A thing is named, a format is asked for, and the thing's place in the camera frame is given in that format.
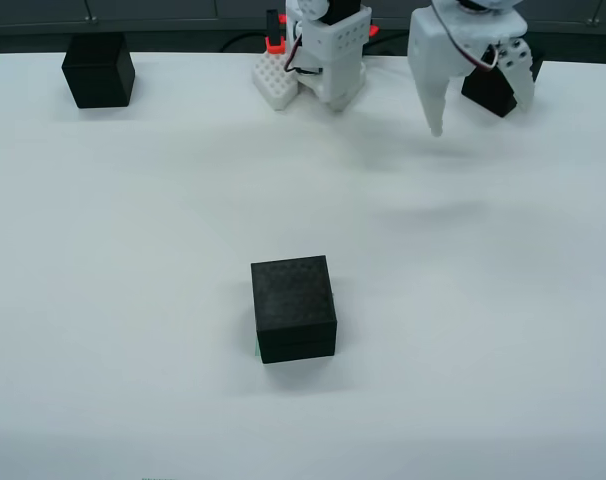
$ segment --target cable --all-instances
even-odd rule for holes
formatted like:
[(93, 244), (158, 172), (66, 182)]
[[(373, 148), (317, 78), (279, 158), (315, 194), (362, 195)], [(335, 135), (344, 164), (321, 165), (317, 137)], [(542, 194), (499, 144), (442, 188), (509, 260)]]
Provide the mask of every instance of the cable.
[(294, 60), (294, 56), (296, 55), (296, 52), (302, 43), (303, 43), (303, 34), (296, 37), (296, 40), (294, 41), (294, 45), (292, 45), (292, 51), (290, 52), (290, 56), (287, 57), (287, 60), (285, 61), (285, 65), (283, 65), (283, 70), (285, 70), (287, 73), (294, 72), (296, 70), (296, 68), (290, 68), (290, 65), (292, 64), (292, 61)]
[(499, 63), (499, 52), (496, 49), (496, 46), (490, 45), (490, 48), (494, 52), (494, 60), (492, 61), (492, 63), (485, 63), (482, 59), (472, 56), (472, 54), (470, 54), (467, 50), (465, 50), (465, 48), (462, 47), (461, 44), (454, 38), (454, 36), (452, 35), (452, 32), (450, 32), (450, 29), (447, 27), (447, 25), (443, 21), (443, 18), (441, 18), (441, 14), (437, 10), (437, 8), (434, 6), (434, 2), (431, 2), (431, 3), (432, 3), (432, 10), (434, 10), (434, 14), (436, 15), (437, 20), (445, 29), (445, 33), (447, 34), (448, 38), (450, 39), (450, 42), (452, 42), (452, 45), (454, 45), (454, 48), (456, 48), (458, 50), (458, 52), (461, 55), (463, 55), (463, 57), (465, 57), (465, 59), (468, 62), (470, 62), (472, 65), (474, 65), (479, 70), (481, 70), (483, 72), (491, 72), (492, 70), (494, 70), (494, 68), (496, 68), (496, 66)]
[(236, 42), (239, 42), (246, 38), (253, 38), (253, 37), (265, 38), (265, 33), (263, 33), (263, 32), (245, 32), (240, 35), (237, 35), (236, 37), (232, 37), (231, 39), (229, 39), (227, 42), (225, 42), (223, 44), (223, 46), (219, 49), (219, 53), (224, 53), (228, 48), (230, 48)]

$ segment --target red part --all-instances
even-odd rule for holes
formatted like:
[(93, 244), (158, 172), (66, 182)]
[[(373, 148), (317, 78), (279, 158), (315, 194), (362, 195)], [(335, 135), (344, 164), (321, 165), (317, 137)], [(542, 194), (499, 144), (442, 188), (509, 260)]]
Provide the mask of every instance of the red part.
[(285, 53), (285, 38), (281, 37), (280, 45), (272, 45), (270, 39), (265, 37), (265, 46), (267, 47), (267, 53), (270, 55), (282, 55)]

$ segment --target white tabletop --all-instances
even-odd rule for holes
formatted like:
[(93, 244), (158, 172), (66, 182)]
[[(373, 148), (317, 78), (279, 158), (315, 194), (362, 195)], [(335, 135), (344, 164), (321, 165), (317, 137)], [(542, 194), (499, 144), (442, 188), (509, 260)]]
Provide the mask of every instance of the white tabletop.
[[(606, 66), (434, 139), (402, 58), (342, 115), (203, 54), (79, 111), (62, 58), (0, 56), (0, 479), (606, 480)], [(250, 263), (308, 255), (337, 354), (265, 366)]]

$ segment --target textured black cube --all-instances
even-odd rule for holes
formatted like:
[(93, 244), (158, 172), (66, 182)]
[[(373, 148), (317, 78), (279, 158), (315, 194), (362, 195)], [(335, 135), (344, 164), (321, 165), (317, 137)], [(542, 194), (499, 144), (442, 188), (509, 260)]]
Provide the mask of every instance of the textured black cube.
[[(533, 50), (532, 60), (531, 71), (536, 81), (543, 65), (543, 54)], [(501, 118), (516, 108), (514, 90), (498, 68), (490, 72), (474, 70), (463, 82), (461, 93)]]
[(75, 35), (63, 73), (79, 108), (127, 107), (134, 65), (121, 33)]
[(263, 363), (334, 355), (336, 313), (325, 257), (252, 264)]

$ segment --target white robot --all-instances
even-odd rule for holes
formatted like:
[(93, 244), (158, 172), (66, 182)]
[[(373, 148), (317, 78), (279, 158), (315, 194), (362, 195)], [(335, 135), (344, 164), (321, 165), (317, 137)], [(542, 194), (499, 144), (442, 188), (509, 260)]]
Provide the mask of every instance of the white robot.
[[(412, 14), (407, 58), (434, 136), (443, 133), (445, 92), (452, 77), (498, 68), (527, 109), (534, 99), (532, 53), (520, 38), (527, 23), (521, 0), (432, 0)], [(483, 57), (487, 53), (489, 61)]]
[[(433, 135), (443, 133), (450, 78), (475, 68), (499, 68), (518, 104), (532, 103), (532, 54), (520, 38), (527, 23), (513, 8), (520, 1), (432, 0), (412, 14), (408, 61)], [(372, 10), (360, 0), (286, 0), (286, 12), (284, 51), (260, 58), (254, 84), (275, 110), (287, 107), (299, 84), (333, 110), (343, 110), (365, 82), (363, 46)]]
[(333, 110), (343, 110), (365, 82), (363, 45), (372, 9), (360, 0), (286, 0), (287, 50), (266, 52), (252, 78), (275, 110), (283, 110), (309, 87)]

